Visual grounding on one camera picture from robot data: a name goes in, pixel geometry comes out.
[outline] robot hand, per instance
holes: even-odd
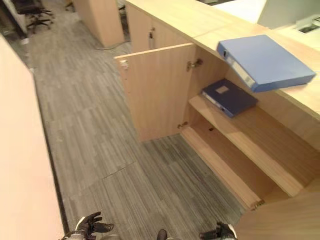
[[[101,214],[100,211],[95,212],[89,216],[82,217],[78,222],[75,230],[85,233],[87,236],[90,236],[93,233],[107,233],[114,229],[115,225],[112,223],[106,224],[99,221],[102,220],[102,217],[97,217]]]
[[[217,222],[217,227],[215,230],[202,232],[199,234],[200,239],[202,240],[236,240],[237,234],[234,227],[230,224],[224,224],[222,222]]]
[[[102,217],[97,217],[101,214],[100,211],[89,216],[82,217],[75,227],[75,230],[66,234],[63,240],[94,240],[93,233],[108,233],[114,229],[112,223],[101,223]]]

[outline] black glove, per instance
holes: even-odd
[[[112,223],[100,223],[102,217],[97,217],[101,214],[100,211],[86,216],[77,227],[77,231],[81,231],[85,236],[90,236],[93,233],[107,233],[114,229],[115,225]]]
[[[207,231],[200,233],[199,237],[202,240],[211,240],[211,239],[237,239],[237,236],[233,229],[229,227],[228,224],[222,222],[217,222],[217,227],[215,230]]]

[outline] open cabinet door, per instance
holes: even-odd
[[[320,239],[320,192],[270,203],[245,213],[236,225],[239,240]]]
[[[195,52],[186,43],[115,57],[140,141],[180,132]]]

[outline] blue binder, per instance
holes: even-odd
[[[223,40],[217,51],[253,92],[306,84],[316,75],[267,35]]]
[[[227,79],[205,87],[202,90],[202,95],[230,118],[255,106],[258,101]]]

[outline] binder label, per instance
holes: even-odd
[[[231,65],[231,67],[237,74],[239,74],[240,78],[242,78],[242,80],[249,88],[251,88],[255,84],[255,81],[252,79],[252,77],[250,77],[247,72],[239,65],[239,63],[237,63],[231,56],[228,56],[226,58],[226,62]]]

